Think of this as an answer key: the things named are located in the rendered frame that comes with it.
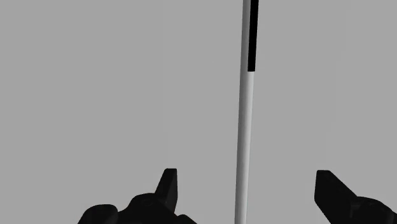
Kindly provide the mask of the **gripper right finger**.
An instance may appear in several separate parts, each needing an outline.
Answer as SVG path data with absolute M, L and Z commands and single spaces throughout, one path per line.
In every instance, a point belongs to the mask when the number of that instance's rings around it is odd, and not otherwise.
M 329 170 L 316 171 L 314 201 L 330 224 L 397 224 L 390 207 L 356 195 Z

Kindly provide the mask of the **white upright post, black strip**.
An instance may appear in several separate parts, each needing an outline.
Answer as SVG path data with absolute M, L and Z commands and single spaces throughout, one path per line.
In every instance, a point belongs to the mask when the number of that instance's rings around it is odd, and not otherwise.
M 234 224 L 247 224 L 259 5 L 260 0 L 242 0 Z

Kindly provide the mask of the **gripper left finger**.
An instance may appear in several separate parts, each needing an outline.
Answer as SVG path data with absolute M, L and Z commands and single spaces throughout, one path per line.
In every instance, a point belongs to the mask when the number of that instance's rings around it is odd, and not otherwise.
M 136 195 L 125 209 L 112 204 L 89 207 L 77 224 L 177 224 L 178 173 L 167 168 L 153 193 Z

